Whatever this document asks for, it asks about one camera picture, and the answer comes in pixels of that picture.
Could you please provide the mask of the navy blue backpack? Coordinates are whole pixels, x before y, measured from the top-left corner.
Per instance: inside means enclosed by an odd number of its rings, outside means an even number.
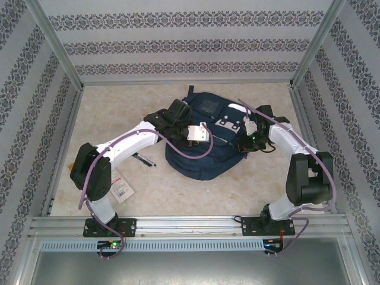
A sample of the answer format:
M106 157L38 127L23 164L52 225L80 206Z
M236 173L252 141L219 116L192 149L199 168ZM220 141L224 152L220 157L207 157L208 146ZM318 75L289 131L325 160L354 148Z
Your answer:
M183 100L192 108L191 124L205 123L213 135L214 144L207 156L196 160L181 156L166 145L165 158L172 168L188 178L212 180L247 156L239 151L239 143L247 135L244 120L249 119L257 126L260 117L232 100L213 93L197 93L192 85Z

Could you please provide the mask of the black marker pen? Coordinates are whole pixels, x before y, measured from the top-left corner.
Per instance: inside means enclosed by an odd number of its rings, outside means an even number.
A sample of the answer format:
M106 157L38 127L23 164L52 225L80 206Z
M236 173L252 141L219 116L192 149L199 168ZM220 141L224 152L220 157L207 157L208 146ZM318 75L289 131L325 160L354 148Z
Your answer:
M134 153L132 155L134 158L138 159L139 161L143 162L145 165L147 165L148 167L156 167L157 165L152 162L151 160L143 157L142 155L140 155L139 153Z

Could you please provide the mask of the white and red packet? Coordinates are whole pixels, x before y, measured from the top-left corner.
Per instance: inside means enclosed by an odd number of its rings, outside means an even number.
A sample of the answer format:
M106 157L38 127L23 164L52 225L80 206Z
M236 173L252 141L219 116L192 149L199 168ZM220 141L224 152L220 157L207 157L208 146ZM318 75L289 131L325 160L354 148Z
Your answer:
M135 194L133 187L121 175L118 169L112 170L110 191L118 204L125 202L128 198Z

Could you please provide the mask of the grey metal tray panel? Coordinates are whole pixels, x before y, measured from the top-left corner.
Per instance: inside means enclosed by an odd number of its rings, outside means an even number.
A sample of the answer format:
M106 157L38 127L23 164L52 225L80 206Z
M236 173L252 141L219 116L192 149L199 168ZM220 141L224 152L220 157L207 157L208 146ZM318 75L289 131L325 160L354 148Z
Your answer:
M338 259L267 258L260 252L40 254L31 285L351 285Z

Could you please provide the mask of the metal side rail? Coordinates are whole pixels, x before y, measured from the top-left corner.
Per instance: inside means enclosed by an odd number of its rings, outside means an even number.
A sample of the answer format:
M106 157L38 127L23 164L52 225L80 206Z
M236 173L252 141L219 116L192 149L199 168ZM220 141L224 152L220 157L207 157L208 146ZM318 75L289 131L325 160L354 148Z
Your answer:
M289 94L293 103L294 112L299 123L299 128L302 134L303 139L311 146L318 148L317 143L313 137L312 128L310 126L310 121L306 114L305 107L302 103L302 98L297 90L291 84L288 86ZM323 212L325 213L336 213L335 202L337 198L337 188L334 182L334 172L327 170L327 180L332 186L332 199L328 202L323 202L324 206Z
M44 199L42 202L42 207L38 216L46 217L49 216L49 211L51 208L52 200L55 198L55 193L58 189L59 180L62 174L62 169L64 167L65 158L67 155L68 147L72 137L72 132L74 130L75 120L77 118L78 110L80 108L81 99L83 97L84 88L77 92L75 98L72 101L69 115L67 117L64 132L60 140L60 148L57 152L55 159L55 164L53 165L53 172L49 178Z

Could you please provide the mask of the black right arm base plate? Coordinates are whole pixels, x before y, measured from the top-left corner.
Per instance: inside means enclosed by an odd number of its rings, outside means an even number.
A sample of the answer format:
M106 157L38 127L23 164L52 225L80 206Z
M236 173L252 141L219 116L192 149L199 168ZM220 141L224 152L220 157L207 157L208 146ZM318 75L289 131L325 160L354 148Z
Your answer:
M259 217L242 218L243 236L294 236L295 228L293 220L269 220L262 221Z

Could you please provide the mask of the aluminium mounting rail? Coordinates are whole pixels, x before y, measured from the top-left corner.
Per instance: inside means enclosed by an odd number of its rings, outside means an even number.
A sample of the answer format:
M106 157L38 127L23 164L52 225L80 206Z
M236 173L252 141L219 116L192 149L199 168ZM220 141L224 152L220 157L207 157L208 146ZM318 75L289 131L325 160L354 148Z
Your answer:
M35 217L28 238L79 240L83 237L86 217ZM132 230L136 239L231 239L242 237L248 227L232 216L138 216ZM298 233L306 221L303 238L338 238L351 236L352 230L344 214L304 214L293 219L291 228Z

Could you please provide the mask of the metal frame post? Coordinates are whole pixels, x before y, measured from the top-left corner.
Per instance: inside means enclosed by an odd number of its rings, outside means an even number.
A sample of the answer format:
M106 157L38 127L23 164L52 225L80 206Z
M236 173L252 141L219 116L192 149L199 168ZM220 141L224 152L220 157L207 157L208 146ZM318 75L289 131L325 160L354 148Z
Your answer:
M303 58L301 59L294 76L289 81L288 87L294 89L299 85L301 79L306 73L307 69L311 65L316 53L323 44L331 26L333 25L335 19L338 17L341 9L347 0L332 0L331 5L327 9L321 23L312 38Z
M59 59L63 69L69 76L71 82L74 84L75 88L79 91L83 90L83 82L75 69L74 64L70 60L62 42L60 41L57 32L53 28L47 14L45 13L39 0L24 0L27 8L32 14L36 23L40 27L41 31L45 35L50 47L54 51L55 55Z

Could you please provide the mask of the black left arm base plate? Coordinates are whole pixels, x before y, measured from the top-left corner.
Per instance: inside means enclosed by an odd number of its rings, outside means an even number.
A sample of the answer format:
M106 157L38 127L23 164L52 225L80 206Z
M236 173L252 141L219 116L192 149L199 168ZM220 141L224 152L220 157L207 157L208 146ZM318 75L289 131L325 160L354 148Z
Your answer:
M114 217L107 226L118 232L123 237L133 238L137 227L135 218L117 218ZM118 237L115 233L101 226L94 218L88 218L85 221L83 236L85 238L108 238Z

